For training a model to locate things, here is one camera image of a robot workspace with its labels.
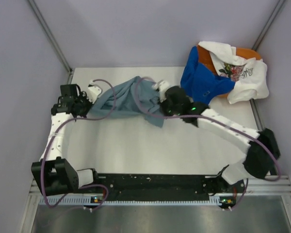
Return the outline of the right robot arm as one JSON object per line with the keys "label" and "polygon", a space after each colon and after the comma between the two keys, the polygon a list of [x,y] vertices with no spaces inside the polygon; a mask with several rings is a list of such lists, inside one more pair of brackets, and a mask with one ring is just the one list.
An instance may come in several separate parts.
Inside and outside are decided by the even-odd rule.
{"label": "right robot arm", "polygon": [[225,166],[217,175],[217,187],[228,192],[247,178],[265,180],[276,165],[280,150],[272,130],[258,131],[242,126],[217,113],[207,104],[191,101],[185,90],[166,83],[156,84],[161,111],[166,117],[179,116],[184,122],[207,130],[236,146],[245,158]]}

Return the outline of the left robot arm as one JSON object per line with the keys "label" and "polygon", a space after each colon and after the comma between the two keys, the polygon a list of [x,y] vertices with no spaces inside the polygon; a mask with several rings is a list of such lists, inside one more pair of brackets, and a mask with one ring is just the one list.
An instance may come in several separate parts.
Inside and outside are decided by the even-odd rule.
{"label": "left robot arm", "polygon": [[89,192],[100,188],[100,180],[93,168],[76,170],[67,159],[72,128],[77,119],[86,118],[102,89],[89,84],[82,91],[77,84],[60,87],[61,95],[51,109],[51,129],[47,146],[31,171],[42,193],[46,196],[77,193],[84,186]]}

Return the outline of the grey-blue t shirt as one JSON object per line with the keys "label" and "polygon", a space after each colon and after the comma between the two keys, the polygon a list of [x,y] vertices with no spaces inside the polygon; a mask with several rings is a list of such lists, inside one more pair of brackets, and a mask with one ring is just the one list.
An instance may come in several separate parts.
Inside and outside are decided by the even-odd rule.
{"label": "grey-blue t shirt", "polygon": [[144,119],[156,127],[163,127],[164,119],[144,114],[136,103],[154,115],[162,116],[160,111],[160,95],[152,89],[153,82],[141,80],[136,76],[124,83],[108,89],[95,102],[89,113],[103,117],[110,113],[111,118],[127,118],[143,115]]}

